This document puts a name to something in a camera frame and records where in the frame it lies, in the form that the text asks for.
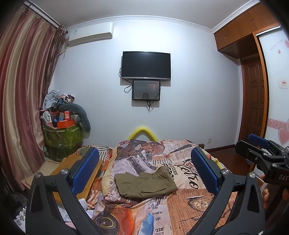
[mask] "hand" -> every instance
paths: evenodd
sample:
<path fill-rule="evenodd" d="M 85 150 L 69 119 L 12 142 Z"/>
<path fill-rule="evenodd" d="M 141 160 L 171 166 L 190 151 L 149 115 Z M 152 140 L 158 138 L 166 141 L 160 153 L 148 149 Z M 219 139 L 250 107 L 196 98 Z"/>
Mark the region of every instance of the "hand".
<path fill-rule="evenodd" d="M 270 197 L 270 192 L 269 192 L 269 189 L 268 189 L 268 185 L 266 185 L 266 187 L 264 188 L 263 192 L 262 192 L 262 197 L 263 197 L 263 201 L 264 201 L 264 209 L 267 209 L 268 208 L 268 200 L 269 200 L 269 197 Z M 289 190 L 287 188 L 284 189 L 283 191 L 283 200 L 284 201 L 287 201 L 289 199 Z"/>

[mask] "pink heart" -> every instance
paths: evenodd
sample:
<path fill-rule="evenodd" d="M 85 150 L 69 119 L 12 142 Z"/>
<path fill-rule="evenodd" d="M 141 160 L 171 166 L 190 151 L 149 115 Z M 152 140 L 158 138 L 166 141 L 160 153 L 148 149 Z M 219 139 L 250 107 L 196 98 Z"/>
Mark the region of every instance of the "pink heart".
<path fill-rule="evenodd" d="M 278 137 L 281 145 L 284 145 L 289 141 L 289 131 L 285 131 L 284 128 L 280 128 L 278 131 Z"/>

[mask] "crown molding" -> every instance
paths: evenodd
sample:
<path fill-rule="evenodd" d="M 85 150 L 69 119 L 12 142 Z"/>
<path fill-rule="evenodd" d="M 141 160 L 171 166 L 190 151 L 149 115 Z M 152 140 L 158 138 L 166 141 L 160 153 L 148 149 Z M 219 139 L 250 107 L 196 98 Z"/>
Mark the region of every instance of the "crown molding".
<path fill-rule="evenodd" d="M 195 24 L 195 23 L 191 23 L 188 21 L 184 21 L 184 20 L 178 20 L 178 19 L 174 19 L 174 18 L 169 18 L 169 17 L 163 17 L 163 16 L 145 16 L 145 15 L 131 15 L 131 16 L 111 16 L 111 17 L 106 17 L 106 18 L 101 18 L 101 19 L 96 19 L 96 20 L 91 20 L 91 21 L 87 21 L 87 22 L 83 22 L 77 25 L 73 25 L 67 28 L 68 31 L 71 30 L 75 30 L 81 27 L 85 27 L 85 26 L 89 26 L 89 25 L 94 25 L 94 24 L 98 24 L 98 23 L 104 23 L 104 22 L 109 22 L 109 21 L 116 21 L 116 20 L 159 20 L 159 21 L 167 21 L 167 22 L 173 22 L 173 23 L 177 23 L 177 24 L 182 24 L 182 25 L 187 25 L 187 26 L 191 26 L 197 29 L 201 29 L 204 31 L 207 31 L 209 33 L 212 33 L 212 30 Z"/>
<path fill-rule="evenodd" d="M 237 16 L 241 15 L 243 12 L 247 11 L 249 8 L 253 7 L 257 3 L 259 3 L 259 0 L 250 0 L 249 2 L 245 3 L 243 6 L 241 6 L 239 9 L 234 11 L 231 15 L 229 15 L 226 19 L 224 19 L 221 23 L 216 25 L 213 28 L 213 33 L 217 32 L 219 29 L 224 27 L 227 23 L 235 19 Z"/>

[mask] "folded pants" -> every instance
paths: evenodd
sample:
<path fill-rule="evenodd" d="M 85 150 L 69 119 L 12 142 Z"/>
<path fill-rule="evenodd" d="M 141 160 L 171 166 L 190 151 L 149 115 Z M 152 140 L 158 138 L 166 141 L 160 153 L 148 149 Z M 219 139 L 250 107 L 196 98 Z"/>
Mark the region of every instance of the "folded pants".
<path fill-rule="evenodd" d="M 145 172 L 139 176 L 128 172 L 115 174 L 114 182 L 120 195 L 128 198 L 156 197 L 177 190 L 174 180 L 163 166 L 152 174 Z"/>

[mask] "air conditioner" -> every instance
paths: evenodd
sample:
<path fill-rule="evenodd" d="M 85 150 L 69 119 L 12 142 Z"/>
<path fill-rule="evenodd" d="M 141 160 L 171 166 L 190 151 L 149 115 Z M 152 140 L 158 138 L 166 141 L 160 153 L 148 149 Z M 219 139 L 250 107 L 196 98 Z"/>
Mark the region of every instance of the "air conditioner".
<path fill-rule="evenodd" d="M 113 22 L 106 22 L 72 30 L 68 43 L 70 46 L 75 46 L 82 43 L 112 39 L 113 27 Z"/>

